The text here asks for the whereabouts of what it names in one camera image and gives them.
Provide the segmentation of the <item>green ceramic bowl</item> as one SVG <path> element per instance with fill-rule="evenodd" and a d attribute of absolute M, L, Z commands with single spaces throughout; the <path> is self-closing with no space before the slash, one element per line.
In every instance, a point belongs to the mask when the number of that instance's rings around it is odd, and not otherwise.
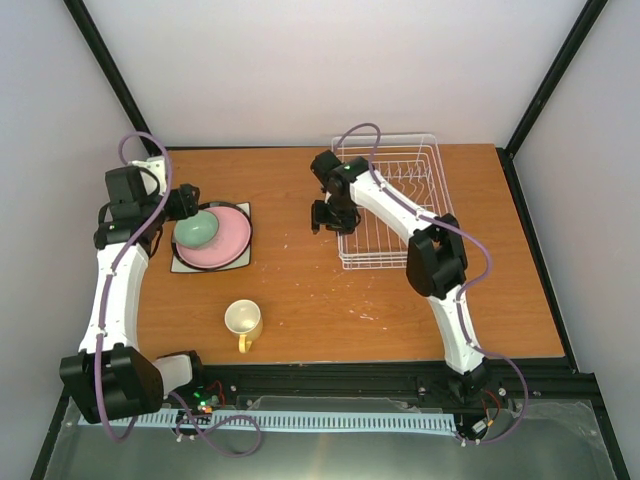
<path fill-rule="evenodd" d="M 208 210 L 199 210 L 196 215 L 176 222 L 174 239 L 185 248 L 200 249 L 214 239 L 218 230 L 216 215 Z"/>

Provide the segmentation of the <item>pink round plate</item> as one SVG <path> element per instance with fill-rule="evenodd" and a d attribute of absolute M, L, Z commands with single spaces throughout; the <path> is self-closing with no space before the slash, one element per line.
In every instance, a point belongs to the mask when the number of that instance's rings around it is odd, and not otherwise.
<path fill-rule="evenodd" d="M 249 246 L 252 226 L 248 216 L 235 206 L 216 205 L 208 210 L 219 220 L 214 239 L 200 249 L 189 249 L 175 242 L 177 255 L 197 269 L 218 269 L 238 259 Z"/>

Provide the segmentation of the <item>white wire dish rack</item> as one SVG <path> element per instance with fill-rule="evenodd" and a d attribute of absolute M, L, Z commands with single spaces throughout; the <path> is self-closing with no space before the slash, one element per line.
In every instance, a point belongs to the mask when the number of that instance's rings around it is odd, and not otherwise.
<path fill-rule="evenodd" d="M 452 214 L 444 167 L 436 137 L 430 133 L 352 133 L 336 136 L 331 149 L 347 163 L 375 152 L 375 174 L 366 172 L 353 191 L 360 223 L 351 234 L 337 236 L 346 270 L 399 269 L 406 266 L 411 233 L 430 218 Z"/>

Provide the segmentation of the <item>yellow mug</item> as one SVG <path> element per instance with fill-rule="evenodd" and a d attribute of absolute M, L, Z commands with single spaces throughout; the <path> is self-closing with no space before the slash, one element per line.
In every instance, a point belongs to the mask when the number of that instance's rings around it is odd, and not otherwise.
<path fill-rule="evenodd" d="M 263 330 L 263 317 L 259 306 L 248 299 L 233 302 L 225 311 L 226 328 L 237 338 L 241 354 L 250 351 Z"/>

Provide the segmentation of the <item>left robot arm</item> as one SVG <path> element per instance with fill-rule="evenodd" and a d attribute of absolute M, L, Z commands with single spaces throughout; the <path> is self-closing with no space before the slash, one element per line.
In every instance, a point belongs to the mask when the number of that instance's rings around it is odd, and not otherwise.
<path fill-rule="evenodd" d="M 165 158 L 133 161 L 105 175 L 109 201 L 94 234 L 98 277 L 87 330 L 75 355 L 60 362 L 66 391 L 89 424 L 130 419 L 160 410 L 170 392 L 201 400 L 208 378 L 195 351 L 155 361 L 139 350 L 142 281 L 166 221 L 196 212 L 197 188 L 171 188 Z"/>

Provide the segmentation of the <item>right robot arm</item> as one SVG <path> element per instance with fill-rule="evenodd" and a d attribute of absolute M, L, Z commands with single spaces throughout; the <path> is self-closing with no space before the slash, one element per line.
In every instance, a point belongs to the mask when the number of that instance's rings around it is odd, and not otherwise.
<path fill-rule="evenodd" d="M 311 207 L 311 229 L 322 227 L 341 235 L 355 232 L 365 209 L 381 220 L 407 246 L 406 277 L 426 298 L 441 335 L 449 369 L 445 388 L 461 405 L 475 401 L 489 383 L 487 354 L 475 334 L 465 289 L 468 259 L 455 216 L 439 216 L 418 206 L 383 178 L 370 161 L 346 163 L 326 150 L 310 170 L 319 180 L 323 200 Z"/>

